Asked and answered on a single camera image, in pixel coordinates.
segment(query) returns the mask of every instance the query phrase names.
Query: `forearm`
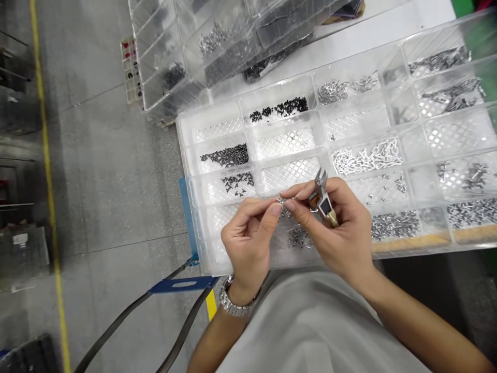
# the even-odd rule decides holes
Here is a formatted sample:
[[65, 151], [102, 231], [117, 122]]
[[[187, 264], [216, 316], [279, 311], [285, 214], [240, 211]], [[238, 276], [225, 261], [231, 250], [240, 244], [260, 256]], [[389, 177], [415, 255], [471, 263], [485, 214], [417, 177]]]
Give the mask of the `forearm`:
[[[246, 305], [256, 293], [255, 290], [241, 290], [234, 282], [228, 296], [234, 304]], [[193, 352], [187, 373], [215, 372], [242, 335], [246, 323], [247, 317], [230, 316], [223, 307], [219, 307]]]
[[396, 337], [433, 372], [495, 372], [471, 342], [379, 271], [375, 270], [357, 290]]

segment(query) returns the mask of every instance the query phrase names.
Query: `plastic organizer box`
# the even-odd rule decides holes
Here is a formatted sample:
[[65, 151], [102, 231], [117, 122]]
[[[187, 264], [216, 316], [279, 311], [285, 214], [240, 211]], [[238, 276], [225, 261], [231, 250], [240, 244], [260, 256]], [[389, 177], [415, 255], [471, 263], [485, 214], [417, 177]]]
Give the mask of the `plastic organizer box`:
[[[497, 241], [497, 32], [485, 11], [177, 120], [200, 264], [232, 271], [220, 231], [250, 196], [344, 178], [375, 257]], [[282, 218], [271, 267], [319, 262]]]
[[217, 83], [308, 37], [350, 0], [129, 0], [151, 118], [173, 123]]

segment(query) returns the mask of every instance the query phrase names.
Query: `metal watch band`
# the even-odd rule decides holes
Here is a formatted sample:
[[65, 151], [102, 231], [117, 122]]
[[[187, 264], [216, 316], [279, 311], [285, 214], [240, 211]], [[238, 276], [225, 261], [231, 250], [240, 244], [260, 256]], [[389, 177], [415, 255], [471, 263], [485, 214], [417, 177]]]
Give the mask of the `metal watch band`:
[[221, 305], [223, 306], [224, 310], [231, 316], [233, 317], [245, 317], [249, 314], [250, 309], [252, 308], [252, 304], [254, 304], [254, 300], [257, 298], [257, 294], [255, 298], [246, 306], [237, 306], [231, 302], [228, 296], [228, 289], [233, 283], [233, 275], [230, 275], [226, 281], [224, 282], [223, 289], [221, 290]]

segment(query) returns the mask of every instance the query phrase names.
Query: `stacked plastic boxes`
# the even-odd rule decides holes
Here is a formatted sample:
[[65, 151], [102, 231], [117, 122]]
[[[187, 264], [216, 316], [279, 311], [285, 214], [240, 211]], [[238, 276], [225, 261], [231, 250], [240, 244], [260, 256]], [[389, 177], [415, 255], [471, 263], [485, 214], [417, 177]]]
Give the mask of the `stacked plastic boxes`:
[[129, 0], [149, 117], [172, 123], [201, 94], [306, 38], [350, 0]]

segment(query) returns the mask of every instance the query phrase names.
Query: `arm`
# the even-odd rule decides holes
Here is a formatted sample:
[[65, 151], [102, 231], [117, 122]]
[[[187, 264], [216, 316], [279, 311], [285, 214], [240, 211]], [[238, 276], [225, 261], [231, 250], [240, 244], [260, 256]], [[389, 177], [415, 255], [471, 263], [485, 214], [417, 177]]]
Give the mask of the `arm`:
[[281, 194], [294, 218], [307, 230], [325, 264], [332, 268], [376, 310], [395, 336], [435, 373], [491, 373], [490, 361], [457, 330], [409, 296], [373, 265], [371, 215], [345, 181], [330, 178], [327, 192], [340, 226], [329, 229], [302, 201], [314, 182], [299, 184]]
[[356, 290], [396, 337], [433, 372], [491, 373], [490, 361], [435, 312], [374, 269]]
[[[269, 241], [283, 206], [274, 199], [247, 198], [221, 238], [233, 265], [234, 280], [228, 297], [238, 306], [249, 304], [269, 270]], [[264, 213], [259, 221], [256, 217]], [[202, 335], [187, 373], [213, 373], [243, 333], [247, 317], [233, 317], [220, 307]]]

